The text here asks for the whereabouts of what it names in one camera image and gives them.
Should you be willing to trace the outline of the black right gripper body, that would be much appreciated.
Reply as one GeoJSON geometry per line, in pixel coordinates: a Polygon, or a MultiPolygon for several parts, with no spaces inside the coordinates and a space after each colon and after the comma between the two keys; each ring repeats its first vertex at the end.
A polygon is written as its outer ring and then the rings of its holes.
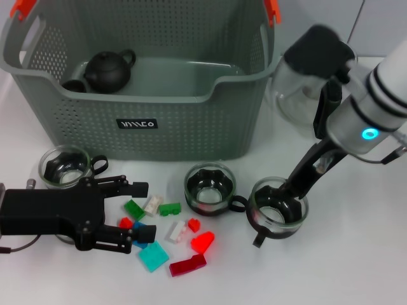
{"type": "Polygon", "coordinates": [[[335,149],[338,146],[328,137],[314,144],[291,173],[291,187],[312,187],[323,176],[314,164],[335,149]]]}

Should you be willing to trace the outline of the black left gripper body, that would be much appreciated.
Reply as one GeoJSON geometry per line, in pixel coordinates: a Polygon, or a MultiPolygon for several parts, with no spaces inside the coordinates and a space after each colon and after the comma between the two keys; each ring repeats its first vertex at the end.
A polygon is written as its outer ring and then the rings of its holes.
{"type": "Polygon", "coordinates": [[[0,235],[65,235],[80,251],[100,249],[104,198],[95,179],[69,189],[7,189],[0,183],[0,235]]]}

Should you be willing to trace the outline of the grey-green perforated storage bin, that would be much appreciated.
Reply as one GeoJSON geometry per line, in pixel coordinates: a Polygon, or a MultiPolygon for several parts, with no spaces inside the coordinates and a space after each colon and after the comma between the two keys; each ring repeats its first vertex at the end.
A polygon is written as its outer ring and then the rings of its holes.
{"type": "Polygon", "coordinates": [[[9,72],[55,145],[112,159],[235,159],[273,71],[277,0],[15,0],[0,35],[9,72]],[[133,50],[115,93],[83,77],[102,51],[133,50]],[[87,92],[62,84],[84,82],[87,92]]]}

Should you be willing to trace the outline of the blue toy brick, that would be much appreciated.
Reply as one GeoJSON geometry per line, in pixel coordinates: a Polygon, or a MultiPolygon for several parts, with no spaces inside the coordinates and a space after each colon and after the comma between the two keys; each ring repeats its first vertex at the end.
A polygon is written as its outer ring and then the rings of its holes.
{"type": "MultiPolygon", "coordinates": [[[[142,222],[135,222],[134,225],[133,225],[133,228],[138,229],[138,228],[140,228],[142,226],[144,226],[144,224],[142,222]]],[[[139,247],[141,249],[144,249],[144,248],[146,248],[148,246],[148,243],[140,243],[139,241],[135,241],[135,240],[132,243],[133,243],[134,246],[137,246],[137,247],[139,247]]]]}

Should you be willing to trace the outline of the white toy brick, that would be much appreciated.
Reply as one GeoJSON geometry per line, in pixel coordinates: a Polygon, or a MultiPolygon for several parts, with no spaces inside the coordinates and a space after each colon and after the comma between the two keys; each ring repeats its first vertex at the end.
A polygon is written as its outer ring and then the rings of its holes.
{"type": "Polygon", "coordinates": [[[172,243],[179,243],[183,239],[186,231],[187,225],[185,221],[178,221],[169,235],[169,240],[172,243]]]}
{"type": "Polygon", "coordinates": [[[157,213],[158,207],[162,203],[163,203],[162,196],[152,195],[147,199],[146,204],[144,205],[143,209],[148,216],[154,217],[155,214],[157,213]]]}

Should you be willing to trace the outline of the green flat toy brick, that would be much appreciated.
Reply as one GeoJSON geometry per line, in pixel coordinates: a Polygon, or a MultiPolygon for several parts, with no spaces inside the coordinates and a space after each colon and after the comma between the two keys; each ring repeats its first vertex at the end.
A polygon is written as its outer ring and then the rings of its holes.
{"type": "Polygon", "coordinates": [[[135,221],[141,220],[146,215],[145,211],[134,200],[126,202],[123,208],[135,221]]]}

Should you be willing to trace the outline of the teal square toy brick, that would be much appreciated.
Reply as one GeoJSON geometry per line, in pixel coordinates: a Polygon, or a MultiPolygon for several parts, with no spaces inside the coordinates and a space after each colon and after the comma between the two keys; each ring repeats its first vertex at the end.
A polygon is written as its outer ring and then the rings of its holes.
{"type": "Polygon", "coordinates": [[[158,241],[150,243],[138,253],[138,257],[146,269],[152,273],[169,260],[169,255],[158,241]]]}

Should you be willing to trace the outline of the green car-shaped toy brick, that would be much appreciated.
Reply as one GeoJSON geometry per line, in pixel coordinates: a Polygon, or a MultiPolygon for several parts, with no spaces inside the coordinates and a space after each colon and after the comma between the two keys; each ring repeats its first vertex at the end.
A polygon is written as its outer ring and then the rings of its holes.
{"type": "Polygon", "coordinates": [[[161,216],[178,215],[181,213],[180,203],[162,204],[158,207],[158,212],[161,216]]]}

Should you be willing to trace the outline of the dark red long brick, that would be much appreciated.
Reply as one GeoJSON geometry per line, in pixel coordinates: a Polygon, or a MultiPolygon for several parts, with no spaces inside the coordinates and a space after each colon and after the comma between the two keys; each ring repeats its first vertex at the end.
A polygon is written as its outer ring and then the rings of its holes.
{"type": "Polygon", "coordinates": [[[190,259],[174,262],[169,265],[172,277],[185,275],[206,266],[207,261],[203,254],[193,255],[190,259]]]}

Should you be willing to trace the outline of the bright red sloped brick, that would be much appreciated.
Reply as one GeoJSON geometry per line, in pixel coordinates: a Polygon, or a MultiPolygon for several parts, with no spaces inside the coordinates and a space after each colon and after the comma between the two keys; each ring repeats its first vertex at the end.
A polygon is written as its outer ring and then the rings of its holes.
{"type": "Polygon", "coordinates": [[[207,231],[191,240],[191,248],[198,254],[204,254],[215,239],[214,233],[207,231]]]}

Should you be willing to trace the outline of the small black clay cup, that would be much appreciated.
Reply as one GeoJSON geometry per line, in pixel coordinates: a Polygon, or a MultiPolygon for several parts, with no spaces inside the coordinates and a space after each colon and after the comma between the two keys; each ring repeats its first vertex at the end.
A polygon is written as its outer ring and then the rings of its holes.
{"type": "Polygon", "coordinates": [[[62,87],[70,92],[86,93],[87,89],[84,82],[78,79],[71,79],[62,84],[62,87]]]}

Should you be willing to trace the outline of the black clay teapot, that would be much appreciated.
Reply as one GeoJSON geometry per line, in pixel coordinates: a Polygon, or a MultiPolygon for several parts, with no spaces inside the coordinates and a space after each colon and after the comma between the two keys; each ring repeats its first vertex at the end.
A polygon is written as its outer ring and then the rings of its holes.
{"type": "Polygon", "coordinates": [[[130,81],[136,58],[135,52],[130,49],[119,53],[102,51],[87,63],[83,77],[96,92],[118,92],[130,81]]]}

